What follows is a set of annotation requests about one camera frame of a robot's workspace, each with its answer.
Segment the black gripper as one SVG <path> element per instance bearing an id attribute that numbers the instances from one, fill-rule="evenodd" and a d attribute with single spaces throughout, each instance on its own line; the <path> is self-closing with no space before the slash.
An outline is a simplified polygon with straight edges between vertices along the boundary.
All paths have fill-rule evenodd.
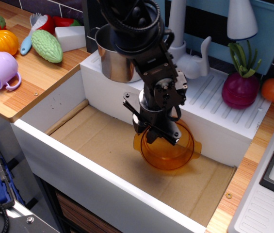
<path id="1" fill-rule="evenodd" d="M 132 121 L 136 133 L 146 133 L 146 142 L 152 144 L 160 137 L 175 145 L 181 138 L 182 133 L 176 125 L 180 120 L 181 111 L 175 107 L 177 116 L 172 116 L 172 110 L 150 109 L 144 92 L 123 94 L 123 105 L 132 112 Z"/>

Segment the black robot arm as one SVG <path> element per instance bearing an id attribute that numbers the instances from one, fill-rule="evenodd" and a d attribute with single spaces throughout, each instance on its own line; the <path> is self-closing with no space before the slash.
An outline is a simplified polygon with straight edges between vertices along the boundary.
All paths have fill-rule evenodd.
<path id="1" fill-rule="evenodd" d="M 175 145 L 181 138 L 176 122 L 186 100 L 187 80 L 168 51 L 174 33 L 166 29 L 153 0 L 100 0 L 102 15 L 111 27 L 115 51 L 128 58 L 144 82 L 139 94 L 126 92 L 123 105 L 133 113 L 137 133 L 148 132 Z"/>

